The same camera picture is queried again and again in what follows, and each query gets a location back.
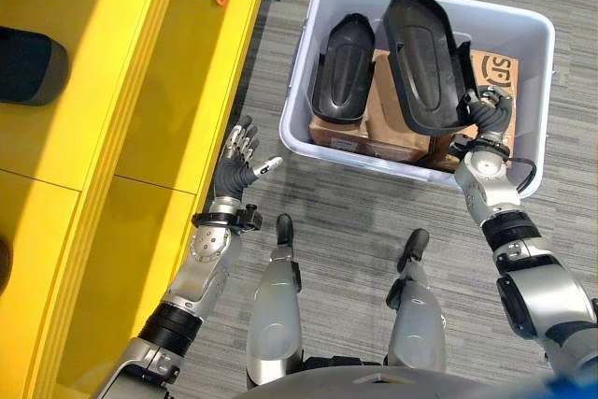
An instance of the yellow shelf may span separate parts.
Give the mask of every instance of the yellow shelf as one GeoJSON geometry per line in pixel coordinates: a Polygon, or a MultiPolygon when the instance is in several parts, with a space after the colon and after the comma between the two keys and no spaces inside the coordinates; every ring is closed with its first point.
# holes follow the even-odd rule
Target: yellow shelf
{"type": "MultiPolygon", "coordinates": [[[[13,270],[0,296],[0,326],[19,328],[20,338],[14,341],[26,343],[19,348],[9,341],[11,333],[0,335],[0,344],[12,349],[3,352],[3,360],[21,368],[7,370],[11,375],[3,377],[3,397],[50,397],[73,298],[167,4],[0,0],[2,25],[51,36],[65,46],[71,64],[64,92],[50,105],[0,104],[0,170],[28,179],[30,186],[21,194],[27,201],[8,197],[14,202],[0,210],[0,233],[9,235],[15,261],[31,262],[27,255],[39,252],[44,253],[39,260],[47,261],[32,263],[29,271],[13,270]],[[52,189],[43,200],[29,201],[40,186],[52,189]],[[64,227],[40,246],[36,240],[44,239],[48,216],[64,227]],[[11,238],[10,223],[36,239],[11,238]],[[27,311],[23,321],[15,321],[9,292],[29,282],[35,286],[38,278],[48,283],[31,295],[23,290],[21,307],[26,304],[27,311]]],[[[12,178],[6,183],[3,189],[14,184],[12,178]]]]}
{"type": "Polygon", "coordinates": [[[97,386],[175,274],[190,217],[206,200],[260,2],[170,0],[93,241],[55,398],[97,386]],[[93,345],[85,344],[90,335],[93,345]]]}
{"type": "Polygon", "coordinates": [[[60,262],[78,192],[0,171],[0,230],[13,265],[0,296],[2,397],[21,397],[39,346],[55,267],[60,262]],[[22,211],[10,213],[13,208],[22,211]]]}
{"type": "Polygon", "coordinates": [[[53,103],[0,104],[0,235],[15,261],[2,397],[87,397],[157,304],[205,202],[260,2],[0,0],[2,25],[54,38],[71,63],[53,103]]]}
{"type": "Polygon", "coordinates": [[[193,200],[189,193],[114,177],[78,293],[58,384],[93,392],[130,335],[141,329],[168,285],[193,200]]]}
{"type": "Polygon", "coordinates": [[[171,0],[116,169],[199,193],[209,182],[261,0],[171,0]]]}

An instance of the cardboard box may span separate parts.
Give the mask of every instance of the cardboard box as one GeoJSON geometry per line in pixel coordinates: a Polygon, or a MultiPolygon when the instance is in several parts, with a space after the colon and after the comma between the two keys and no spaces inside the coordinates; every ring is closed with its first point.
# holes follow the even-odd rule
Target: cardboard box
{"type": "Polygon", "coordinates": [[[318,116],[312,118],[309,133],[314,142],[323,147],[351,151],[353,153],[370,154],[367,147],[367,109],[363,119],[358,123],[341,125],[325,121],[318,116]]]}
{"type": "MultiPolygon", "coordinates": [[[[509,147],[511,154],[515,148],[515,123],[516,123],[516,100],[517,84],[519,77],[519,61],[516,58],[498,55],[481,50],[472,50],[472,66],[476,76],[478,86],[498,86],[513,97],[513,114],[511,122],[505,132],[503,143],[509,147]]],[[[468,135],[475,138],[477,135],[477,126],[472,125],[459,134],[468,135]]],[[[432,142],[431,153],[432,168],[439,168],[454,172],[459,165],[459,160],[447,154],[452,135],[443,135],[435,137],[432,142]]]]}
{"type": "Polygon", "coordinates": [[[389,161],[415,162],[428,153],[430,137],[407,127],[397,97],[389,53],[374,52],[374,79],[367,97],[370,152],[389,161]]]}

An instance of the yellow panel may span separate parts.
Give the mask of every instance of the yellow panel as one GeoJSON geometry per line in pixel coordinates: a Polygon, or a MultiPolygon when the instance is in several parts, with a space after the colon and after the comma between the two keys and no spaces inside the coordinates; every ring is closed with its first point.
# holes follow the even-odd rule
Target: yellow panel
{"type": "Polygon", "coordinates": [[[170,1],[117,174],[205,191],[260,1],[170,1]]]}
{"type": "Polygon", "coordinates": [[[92,392],[158,305],[194,195],[114,177],[64,349],[54,397],[92,392]]]}
{"type": "Polygon", "coordinates": [[[0,0],[2,25],[49,35],[71,62],[52,104],[0,104],[0,168],[83,188],[105,121],[131,88],[123,83],[127,71],[144,63],[142,54],[132,56],[152,1],[0,0]]]}
{"type": "Polygon", "coordinates": [[[0,296],[0,388],[2,397],[16,398],[25,389],[78,192],[0,171],[0,198],[0,234],[13,251],[0,296]]]}

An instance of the plastic storage bin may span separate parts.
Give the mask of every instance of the plastic storage bin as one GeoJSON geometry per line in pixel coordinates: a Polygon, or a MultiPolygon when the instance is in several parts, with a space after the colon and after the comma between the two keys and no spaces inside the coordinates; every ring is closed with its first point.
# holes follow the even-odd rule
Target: plastic storage bin
{"type": "MultiPolygon", "coordinates": [[[[310,99],[318,56],[326,49],[330,30],[347,14],[362,13],[370,19],[376,32],[376,47],[387,49],[381,18],[390,1],[310,1],[280,118],[280,139],[289,150],[304,156],[457,189],[450,173],[320,147],[311,141],[309,122],[313,113],[310,99]]],[[[470,39],[472,49],[512,56],[520,61],[516,140],[512,156],[529,158],[537,166],[534,181],[521,193],[522,197],[530,196],[540,186],[543,174],[554,27],[545,16],[525,9],[475,0],[436,1],[448,14],[457,44],[470,39]]],[[[513,164],[508,175],[519,184],[528,170],[527,165],[513,164]]]]}

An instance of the silver metal joint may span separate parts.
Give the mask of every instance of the silver metal joint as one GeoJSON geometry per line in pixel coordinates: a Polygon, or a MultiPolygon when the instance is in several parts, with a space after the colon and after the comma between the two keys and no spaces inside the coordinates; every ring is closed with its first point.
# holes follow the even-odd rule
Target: silver metal joint
{"type": "Polygon", "coordinates": [[[209,207],[211,213],[236,214],[241,208],[241,202],[231,196],[217,196],[209,207]]]}

